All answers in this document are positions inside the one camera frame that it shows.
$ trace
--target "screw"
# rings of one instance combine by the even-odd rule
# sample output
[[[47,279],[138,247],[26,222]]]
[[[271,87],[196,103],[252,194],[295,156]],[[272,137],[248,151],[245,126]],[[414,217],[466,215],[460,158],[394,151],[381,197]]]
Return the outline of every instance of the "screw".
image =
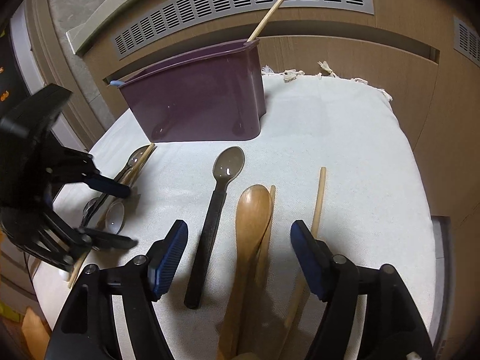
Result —
[[[83,270],[87,275],[92,274],[97,270],[97,266],[95,264],[88,264],[85,269]]]
[[[333,256],[333,261],[335,261],[337,264],[345,264],[347,259],[341,254],[336,254],[335,256]]]
[[[144,255],[140,255],[140,256],[136,256],[133,258],[133,263],[136,265],[136,266],[141,266],[142,264],[145,263],[145,261],[147,261],[147,257],[145,257]]]
[[[390,275],[395,272],[395,268],[393,268],[393,265],[390,265],[390,264],[384,264],[382,267],[382,270],[386,274],[390,274]]]
[[[69,264],[69,266],[71,266],[74,263],[73,258],[71,256],[69,256],[68,254],[63,256],[63,261],[66,262],[67,264]]]

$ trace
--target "table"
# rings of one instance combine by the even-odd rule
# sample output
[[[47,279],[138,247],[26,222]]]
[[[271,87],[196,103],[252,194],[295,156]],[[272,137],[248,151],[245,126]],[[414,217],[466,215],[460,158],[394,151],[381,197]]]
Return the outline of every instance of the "table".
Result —
[[[256,348],[267,360],[299,270],[290,245],[290,226],[296,219],[311,224],[318,172],[325,166],[327,183],[319,238],[333,253],[342,253],[357,265],[379,268],[383,263],[393,264],[428,329],[435,289],[432,223],[413,154],[386,95],[360,82],[321,76],[299,76],[289,83],[279,75],[264,76],[263,85],[267,114],[257,138],[157,144],[133,188],[133,197],[125,202],[122,234],[137,238],[138,246],[123,255],[92,251],[84,265],[96,263],[107,268],[124,264],[162,239],[175,219],[183,219],[189,226],[188,245],[169,293],[154,304],[154,309],[175,358],[214,359],[218,327],[234,276],[238,198],[250,185],[276,185],[270,267],[262,300],[268,307],[259,316],[265,329]],[[113,177],[129,154],[145,144],[148,140],[127,111],[91,153],[102,173]],[[217,155],[233,145],[244,150],[245,166],[227,191],[202,307],[189,310],[183,306],[183,297],[215,187],[212,166]],[[55,211],[76,227],[84,205],[94,196],[86,185],[65,186],[55,200]],[[56,268],[42,263],[34,286],[53,328],[69,293],[67,284]],[[114,308],[123,357],[133,359],[118,297],[114,297]],[[282,358],[304,358],[322,311],[323,304],[311,296]],[[348,358],[358,349],[361,325],[359,312]]]

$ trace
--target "wooden spoon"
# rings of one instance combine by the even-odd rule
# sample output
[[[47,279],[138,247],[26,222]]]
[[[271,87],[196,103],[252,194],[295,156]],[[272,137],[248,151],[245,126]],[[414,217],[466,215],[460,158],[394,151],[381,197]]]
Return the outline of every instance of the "wooden spoon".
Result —
[[[240,196],[235,217],[237,267],[220,330],[217,360],[230,360],[237,354],[248,271],[265,234],[271,212],[270,194],[263,185],[252,185]]]

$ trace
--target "tiled wall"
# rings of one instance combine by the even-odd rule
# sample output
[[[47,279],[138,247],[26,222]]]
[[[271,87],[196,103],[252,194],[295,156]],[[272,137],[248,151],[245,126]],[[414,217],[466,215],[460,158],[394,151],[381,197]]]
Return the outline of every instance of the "tiled wall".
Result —
[[[78,86],[102,126],[107,130],[115,121],[95,85],[88,68],[70,49],[66,31],[85,23],[105,0],[49,0],[50,14],[58,40]]]

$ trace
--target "black spoon handle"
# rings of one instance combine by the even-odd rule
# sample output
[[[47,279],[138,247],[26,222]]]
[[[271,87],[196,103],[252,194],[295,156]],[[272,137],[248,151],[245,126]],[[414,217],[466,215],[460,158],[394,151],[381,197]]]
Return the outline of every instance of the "black spoon handle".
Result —
[[[188,281],[187,293],[183,303],[189,309],[198,309],[202,297],[203,284],[207,275],[208,263],[212,254],[215,236],[217,235],[220,215],[222,213],[225,197],[227,196],[226,187],[224,189],[213,191],[207,215],[203,224],[200,240],[198,241],[195,260],[191,268],[190,279]]]

